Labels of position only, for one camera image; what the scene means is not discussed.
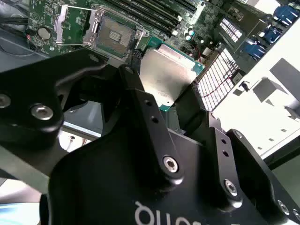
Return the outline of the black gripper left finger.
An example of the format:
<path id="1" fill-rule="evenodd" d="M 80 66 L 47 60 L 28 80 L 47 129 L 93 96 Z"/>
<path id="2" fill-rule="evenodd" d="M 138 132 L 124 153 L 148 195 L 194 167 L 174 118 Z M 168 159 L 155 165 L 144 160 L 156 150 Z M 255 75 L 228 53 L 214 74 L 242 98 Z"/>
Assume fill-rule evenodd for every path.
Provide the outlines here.
<path id="1" fill-rule="evenodd" d="M 64 112 L 85 100 L 102 103 L 104 136 L 123 130 L 145 145 L 160 187 L 184 179 L 178 151 L 154 97 L 140 79 L 142 60 L 109 71 L 107 61 L 77 50 L 0 74 L 0 175 L 40 187 L 67 155 L 58 144 Z"/>

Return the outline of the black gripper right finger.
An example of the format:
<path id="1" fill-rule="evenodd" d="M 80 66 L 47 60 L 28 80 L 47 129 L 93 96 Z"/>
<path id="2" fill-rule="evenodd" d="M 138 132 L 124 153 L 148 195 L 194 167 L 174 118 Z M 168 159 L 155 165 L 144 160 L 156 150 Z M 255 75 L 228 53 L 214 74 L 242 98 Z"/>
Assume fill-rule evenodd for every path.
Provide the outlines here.
<path id="1" fill-rule="evenodd" d="M 290 222 L 291 198 L 250 143 L 223 131 L 195 82 L 180 96 L 180 127 L 199 142 L 203 199 L 220 222 Z"/>

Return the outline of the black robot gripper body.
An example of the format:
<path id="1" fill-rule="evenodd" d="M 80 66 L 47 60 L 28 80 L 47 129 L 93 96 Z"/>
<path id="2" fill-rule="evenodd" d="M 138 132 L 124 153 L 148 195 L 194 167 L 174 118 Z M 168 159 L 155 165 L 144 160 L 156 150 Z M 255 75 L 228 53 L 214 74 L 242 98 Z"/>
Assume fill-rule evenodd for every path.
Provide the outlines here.
<path id="1" fill-rule="evenodd" d="M 265 220 L 243 198 L 240 208 L 224 212 L 206 181 L 201 144 L 171 133 L 184 166 L 184 179 L 162 192 L 150 174 L 145 145 L 123 130 L 67 154 L 48 185 L 49 225 L 263 225 Z"/>

